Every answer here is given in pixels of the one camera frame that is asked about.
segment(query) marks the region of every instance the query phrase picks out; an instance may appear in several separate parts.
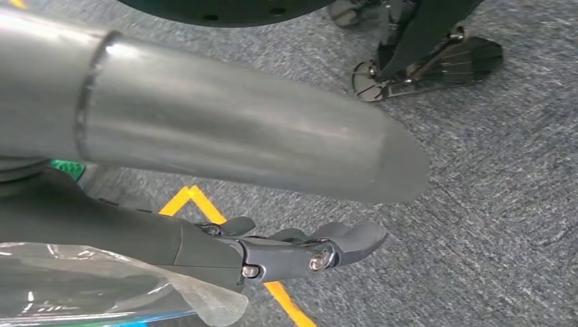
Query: gray carpet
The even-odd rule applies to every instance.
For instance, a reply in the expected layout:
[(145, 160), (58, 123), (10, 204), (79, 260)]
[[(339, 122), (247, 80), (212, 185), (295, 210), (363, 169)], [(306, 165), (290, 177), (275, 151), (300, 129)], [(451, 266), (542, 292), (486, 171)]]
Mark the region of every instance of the gray carpet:
[[(113, 0), (27, 0), (32, 10), (129, 35), (336, 93), (370, 58), (372, 33), (335, 28), (316, 12), (248, 29), (186, 26)], [(418, 200), (370, 206), (187, 176), (99, 167), (95, 196), (146, 199), (159, 209), (199, 184), (227, 216), (259, 232), (312, 231), (362, 219), (391, 237), (360, 264), (285, 283), (319, 326), (578, 326), (578, 2), (486, 0), (469, 31), (503, 44), (491, 80), (377, 104), (423, 144), (431, 187)], [(195, 208), (182, 217), (203, 220)], [(260, 285), (242, 326), (293, 323)]]

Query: gray cylindrical pipe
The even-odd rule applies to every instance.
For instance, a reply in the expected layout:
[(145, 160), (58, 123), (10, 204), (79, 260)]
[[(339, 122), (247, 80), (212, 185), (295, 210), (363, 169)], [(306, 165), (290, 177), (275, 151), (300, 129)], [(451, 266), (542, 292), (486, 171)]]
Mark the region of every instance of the gray cylindrical pipe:
[(0, 155), (409, 200), (427, 160), (381, 110), (117, 32), (0, 8)]

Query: metal screw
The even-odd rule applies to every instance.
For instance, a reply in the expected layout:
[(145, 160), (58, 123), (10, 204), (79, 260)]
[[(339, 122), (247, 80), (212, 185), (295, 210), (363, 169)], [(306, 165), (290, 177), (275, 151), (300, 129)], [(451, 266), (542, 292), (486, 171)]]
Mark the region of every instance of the metal screw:
[(371, 77), (376, 77), (377, 74), (378, 74), (378, 73), (377, 73), (377, 71), (376, 71), (376, 68), (375, 68), (374, 66), (369, 66), (369, 75), (370, 75)]
[(311, 271), (319, 271), (325, 267), (325, 260), (320, 253), (313, 254), (309, 259), (309, 269)]
[(243, 277), (247, 278), (255, 278), (259, 275), (259, 267), (255, 266), (243, 266), (243, 270), (241, 271)]

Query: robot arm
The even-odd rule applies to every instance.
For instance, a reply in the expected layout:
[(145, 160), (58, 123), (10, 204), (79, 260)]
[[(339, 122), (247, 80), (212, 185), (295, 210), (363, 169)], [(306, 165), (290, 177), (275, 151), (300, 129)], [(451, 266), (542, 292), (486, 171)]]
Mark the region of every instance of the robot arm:
[(384, 228), (241, 237), (86, 196), (50, 158), (387, 202), (427, 160), (377, 108), (219, 61), (0, 7), (0, 243), (88, 245), (238, 289), (359, 261)]

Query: green object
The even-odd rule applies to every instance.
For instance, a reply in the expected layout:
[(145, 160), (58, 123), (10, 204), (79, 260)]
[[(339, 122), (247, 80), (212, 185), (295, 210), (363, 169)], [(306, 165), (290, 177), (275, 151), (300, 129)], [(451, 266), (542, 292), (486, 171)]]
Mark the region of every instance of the green object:
[(67, 160), (52, 160), (50, 165), (69, 174), (76, 181), (80, 179), (86, 168), (86, 166), (81, 163)]

